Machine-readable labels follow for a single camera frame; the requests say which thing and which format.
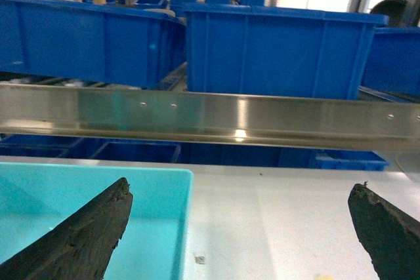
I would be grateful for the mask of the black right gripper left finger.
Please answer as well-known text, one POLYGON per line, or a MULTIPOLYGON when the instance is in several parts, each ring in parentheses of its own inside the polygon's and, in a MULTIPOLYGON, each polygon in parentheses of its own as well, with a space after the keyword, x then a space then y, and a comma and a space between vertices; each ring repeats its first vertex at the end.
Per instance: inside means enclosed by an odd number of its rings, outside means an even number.
POLYGON ((52 231, 1 264, 2 279, 103 279, 133 204, 120 178, 52 231))

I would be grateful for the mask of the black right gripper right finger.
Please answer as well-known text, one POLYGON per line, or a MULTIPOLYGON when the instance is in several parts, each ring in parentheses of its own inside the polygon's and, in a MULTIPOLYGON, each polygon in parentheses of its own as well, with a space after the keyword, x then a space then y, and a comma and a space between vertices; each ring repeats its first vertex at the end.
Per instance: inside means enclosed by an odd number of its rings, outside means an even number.
POLYGON ((380 279, 419 278, 419 221, 355 184, 348 208, 359 242, 380 279))

